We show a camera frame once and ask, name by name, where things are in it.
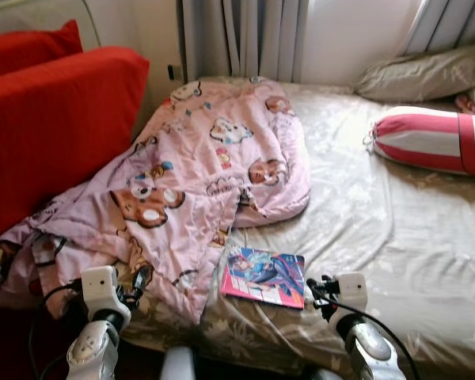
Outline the colourful comic book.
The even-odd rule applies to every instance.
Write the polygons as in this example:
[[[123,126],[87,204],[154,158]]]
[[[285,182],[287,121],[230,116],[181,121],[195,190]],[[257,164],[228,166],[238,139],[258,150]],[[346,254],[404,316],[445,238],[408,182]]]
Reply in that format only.
[[[304,308],[304,256],[262,249],[231,247],[227,250],[219,292],[242,299]]]

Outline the beige floral bed sheet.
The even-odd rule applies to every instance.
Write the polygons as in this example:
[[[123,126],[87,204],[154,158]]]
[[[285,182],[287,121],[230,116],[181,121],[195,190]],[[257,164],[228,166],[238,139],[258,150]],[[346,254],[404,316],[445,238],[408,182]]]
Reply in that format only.
[[[309,206],[289,220],[238,229],[230,243],[306,258],[306,274],[361,272],[367,313],[386,323],[423,380],[475,380],[475,177],[390,162],[365,142],[386,110],[345,87],[286,83],[310,160]],[[191,345],[237,365],[239,378],[325,368],[349,377],[338,334],[320,312],[217,291],[198,325],[147,294],[127,343]]]

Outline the grey robot right leg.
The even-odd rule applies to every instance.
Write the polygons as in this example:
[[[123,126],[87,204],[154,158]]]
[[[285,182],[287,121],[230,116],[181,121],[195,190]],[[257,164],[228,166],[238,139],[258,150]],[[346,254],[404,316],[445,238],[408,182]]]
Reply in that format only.
[[[306,367],[302,380],[343,380],[343,377],[334,372],[321,367]]]

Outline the grey robot leg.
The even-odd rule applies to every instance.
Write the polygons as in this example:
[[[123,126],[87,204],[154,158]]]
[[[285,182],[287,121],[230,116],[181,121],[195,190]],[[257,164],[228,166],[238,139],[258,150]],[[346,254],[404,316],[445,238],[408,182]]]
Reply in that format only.
[[[196,380],[194,351],[184,345],[169,348],[165,352],[158,380]]]
[[[343,380],[343,377],[334,372],[321,367],[306,367],[302,380]]]

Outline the grey robot left leg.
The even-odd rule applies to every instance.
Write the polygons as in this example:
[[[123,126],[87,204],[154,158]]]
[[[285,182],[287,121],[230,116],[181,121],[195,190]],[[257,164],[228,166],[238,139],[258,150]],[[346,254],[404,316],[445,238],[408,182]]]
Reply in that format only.
[[[184,345],[169,348],[165,352],[158,380],[196,380],[194,351]]]

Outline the pink cartoon bear blanket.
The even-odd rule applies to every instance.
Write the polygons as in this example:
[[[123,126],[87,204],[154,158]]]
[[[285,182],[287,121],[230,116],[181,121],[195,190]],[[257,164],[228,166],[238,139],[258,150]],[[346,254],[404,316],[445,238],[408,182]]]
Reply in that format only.
[[[0,308],[35,309],[87,268],[150,267],[146,293],[200,321],[228,231],[282,222],[310,198],[302,123],[280,83],[191,81],[89,180],[0,235]]]

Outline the large red cushion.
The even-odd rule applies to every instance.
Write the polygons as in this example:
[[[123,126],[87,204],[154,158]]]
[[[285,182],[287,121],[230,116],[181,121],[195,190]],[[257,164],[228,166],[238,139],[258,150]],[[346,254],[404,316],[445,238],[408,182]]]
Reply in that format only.
[[[0,234],[126,150],[149,69],[111,46],[0,76]]]

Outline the red white striped bolster pillow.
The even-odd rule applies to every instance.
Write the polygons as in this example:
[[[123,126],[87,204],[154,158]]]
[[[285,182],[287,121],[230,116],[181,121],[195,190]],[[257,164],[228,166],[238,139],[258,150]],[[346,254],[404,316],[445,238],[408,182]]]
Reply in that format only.
[[[364,144],[392,162],[475,177],[475,116],[470,113],[394,106],[375,120]]]

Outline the pink patterned cloth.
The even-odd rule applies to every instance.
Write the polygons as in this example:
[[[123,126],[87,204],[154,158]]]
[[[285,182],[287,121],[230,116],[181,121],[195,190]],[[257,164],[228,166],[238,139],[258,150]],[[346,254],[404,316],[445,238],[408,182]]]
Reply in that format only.
[[[459,108],[461,113],[466,113],[466,115],[475,115],[475,101],[473,101],[473,98],[470,98],[468,94],[461,93],[456,95],[454,102],[456,108]]]

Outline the beige pillow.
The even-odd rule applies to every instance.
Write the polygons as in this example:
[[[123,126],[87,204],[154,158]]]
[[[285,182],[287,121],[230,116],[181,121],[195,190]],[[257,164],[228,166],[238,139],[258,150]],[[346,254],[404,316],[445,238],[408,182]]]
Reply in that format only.
[[[352,88],[361,97],[380,102],[430,101],[473,89],[475,44],[376,63]]]

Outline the small red cushion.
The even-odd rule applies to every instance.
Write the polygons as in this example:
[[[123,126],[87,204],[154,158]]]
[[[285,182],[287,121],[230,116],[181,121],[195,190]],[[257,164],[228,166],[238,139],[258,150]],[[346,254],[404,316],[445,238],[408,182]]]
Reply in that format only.
[[[82,53],[76,21],[57,30],[20,30],[0,35],[0,76]]]

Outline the grey curtain panel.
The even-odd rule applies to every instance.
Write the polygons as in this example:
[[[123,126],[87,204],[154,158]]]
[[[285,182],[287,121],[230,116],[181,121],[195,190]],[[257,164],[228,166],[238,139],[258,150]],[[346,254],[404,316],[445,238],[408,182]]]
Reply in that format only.
[[[475,0],[423,0],[402,55],[440,53],[475,44]]]
[[[177,0],[184,79],[302,80],[310,0]]]

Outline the beige padded headboard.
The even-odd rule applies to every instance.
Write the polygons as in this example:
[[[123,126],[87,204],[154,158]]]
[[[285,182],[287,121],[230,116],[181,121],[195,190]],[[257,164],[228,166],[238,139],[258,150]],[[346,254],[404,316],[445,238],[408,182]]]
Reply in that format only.
[[[101,45],[86,0],[0,0],[0,35],[14,30],[56,30],[78,23],[85,50]]]

